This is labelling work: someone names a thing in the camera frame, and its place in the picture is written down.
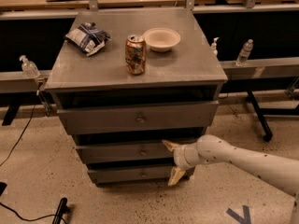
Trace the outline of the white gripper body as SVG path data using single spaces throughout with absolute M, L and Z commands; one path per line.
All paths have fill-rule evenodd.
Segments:
M 173 151 L 174 161 L 182 170 L 189 170 L 200 163 L 200 157 L 195 143 L 176 145 Z

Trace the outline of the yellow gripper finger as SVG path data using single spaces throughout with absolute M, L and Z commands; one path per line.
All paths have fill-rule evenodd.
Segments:
M 170 178 L 168 180 L 168 185 L 175 186 L 185 174 L 186 174 L 185 170 L 177 166 L 173 166 L 171 169 Z
M 170 152 L 174 152 L 175 150 L 180 148 L 180 144 L 178 143 L 174 143 L 172 141 L 169 140 L 163 140 L 162 143 L 166 146 L 166 148 L 170 151 Z

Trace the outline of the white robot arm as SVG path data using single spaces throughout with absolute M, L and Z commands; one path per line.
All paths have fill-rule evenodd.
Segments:
M 299 224 L 299 161 L 234 147 L 217 136 L 206 134 L 191 144 L 163 140 L 173 153 L 169 186 L 174 186 L 193 167 L 217 162 L 230 163 L 294 198 L 290 224 Z

